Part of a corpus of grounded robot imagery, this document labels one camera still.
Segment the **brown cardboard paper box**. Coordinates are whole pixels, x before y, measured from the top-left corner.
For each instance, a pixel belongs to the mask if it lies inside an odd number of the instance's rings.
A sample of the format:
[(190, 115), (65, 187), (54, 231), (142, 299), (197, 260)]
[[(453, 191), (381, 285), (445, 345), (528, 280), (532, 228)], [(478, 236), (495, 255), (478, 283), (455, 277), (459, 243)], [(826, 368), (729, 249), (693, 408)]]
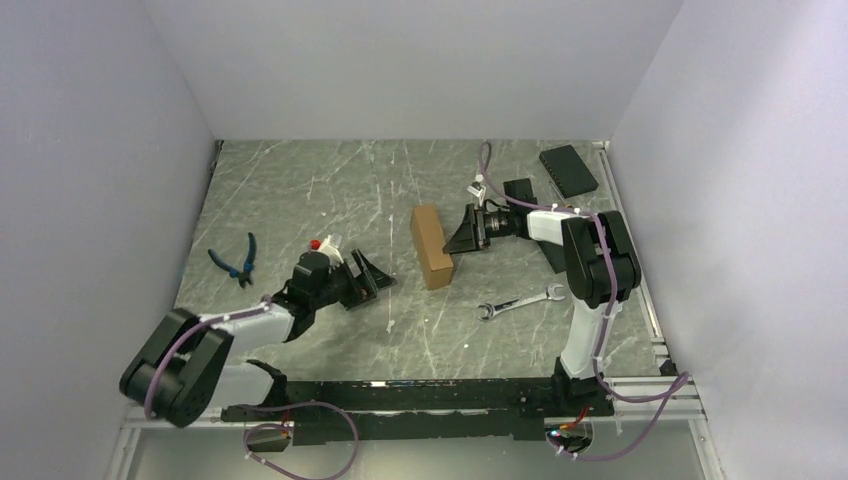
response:
[(443, 251), (446, 239), (434, 205), (413, 207), (410, 231), (426, 288), (438, 290), (448, 286), (452, 281), (455, 264), (452, 257)]

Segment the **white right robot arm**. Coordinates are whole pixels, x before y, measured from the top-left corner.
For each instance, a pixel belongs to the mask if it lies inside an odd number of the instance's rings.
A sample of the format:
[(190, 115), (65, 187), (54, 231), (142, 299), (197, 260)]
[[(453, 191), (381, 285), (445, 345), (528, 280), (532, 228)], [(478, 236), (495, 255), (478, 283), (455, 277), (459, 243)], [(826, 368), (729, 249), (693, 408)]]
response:
[(551, 401), (574, 415), (603, 394), (601, 358), (611, 324), (641, 282), (639, 265), (623, 216), (577, 208), (535, 205), (529, 179), (503, 185), (504, 203), (486, 196), (482, 175), (468, 188), (475, 202), (443, 248), (448, 255), (482, 251), (492, 239), (516, 236), (557, 251), (554, 269), (566, 276), (574, 307), (565, 347), (552, 376)]

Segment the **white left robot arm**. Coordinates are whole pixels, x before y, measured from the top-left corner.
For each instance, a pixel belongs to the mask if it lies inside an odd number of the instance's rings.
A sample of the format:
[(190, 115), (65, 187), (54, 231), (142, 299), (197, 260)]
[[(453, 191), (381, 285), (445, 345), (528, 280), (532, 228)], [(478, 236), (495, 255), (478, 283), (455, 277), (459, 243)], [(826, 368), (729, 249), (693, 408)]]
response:
[(244, 408), (264, 420), (289, 402), (287, 376), (256, 359), (257, 348), (292, 342), (334, 304), (352, 310), (396, 285), (360, 250), (352, 259), (313, 250), (302, 254), (283, 288), (251, 307), (217, 314), (176, 308), (163, 317), (119, 380), (119, 391), (148, 419), (186, 427), (209, 408)]

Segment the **black flat box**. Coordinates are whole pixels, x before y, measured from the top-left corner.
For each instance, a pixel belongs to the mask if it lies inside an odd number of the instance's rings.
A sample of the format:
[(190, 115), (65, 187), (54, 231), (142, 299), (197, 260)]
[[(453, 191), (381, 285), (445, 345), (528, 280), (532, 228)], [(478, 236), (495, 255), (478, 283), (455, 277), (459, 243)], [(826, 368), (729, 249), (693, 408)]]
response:
[(572, 145), (543, 150), (538, 158), (564, 199), (593, 192), (599, 187), (599, 182)]

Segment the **silver combination wrench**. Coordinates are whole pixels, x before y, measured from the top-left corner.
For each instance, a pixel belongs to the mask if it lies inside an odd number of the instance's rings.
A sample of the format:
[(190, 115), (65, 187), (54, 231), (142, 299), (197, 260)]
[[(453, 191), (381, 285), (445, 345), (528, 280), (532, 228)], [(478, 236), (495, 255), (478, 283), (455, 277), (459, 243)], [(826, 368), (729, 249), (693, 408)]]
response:
[(521, 308), (533, 303), (562, 301), (566, 298), (565, 290), (566, 287), (563, 284), (552, 283), (548, 285), (543, 292), (536, 295), (513, 299), (499, 304), (479, 304), (478, 308), (481, 310), (481, 314), (478, 316), (478, 319), (483, 322), (488, 322), (503, 312)]

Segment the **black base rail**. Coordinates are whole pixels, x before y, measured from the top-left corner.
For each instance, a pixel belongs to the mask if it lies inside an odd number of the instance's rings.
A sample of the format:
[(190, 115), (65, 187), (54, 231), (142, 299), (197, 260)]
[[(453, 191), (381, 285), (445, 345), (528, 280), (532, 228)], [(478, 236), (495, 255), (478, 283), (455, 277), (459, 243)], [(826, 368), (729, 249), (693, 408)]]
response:
[(362, 440), (510, 437), (539, 440), (546, 427), (578, 416), (607, 417), (604, 395), (578, 397), (551, 377), (291, 381), (273, 411), (231, 406), (229, 423), (293, 424), (296, 446)]

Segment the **aluminium frame rail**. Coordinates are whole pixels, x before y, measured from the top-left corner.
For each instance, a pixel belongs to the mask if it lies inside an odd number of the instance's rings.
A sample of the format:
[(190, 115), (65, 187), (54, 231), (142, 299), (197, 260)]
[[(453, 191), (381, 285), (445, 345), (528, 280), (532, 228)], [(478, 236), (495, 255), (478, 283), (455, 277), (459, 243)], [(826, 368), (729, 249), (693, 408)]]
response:
[(293, 424), (229, 423), (213, 408), (184, 429), (131, 410), (110, 479), (718, 479), (693, 382), (619, 377), (610, 416), (559, 422), (539, 440), (362, 440), (296, 446)]

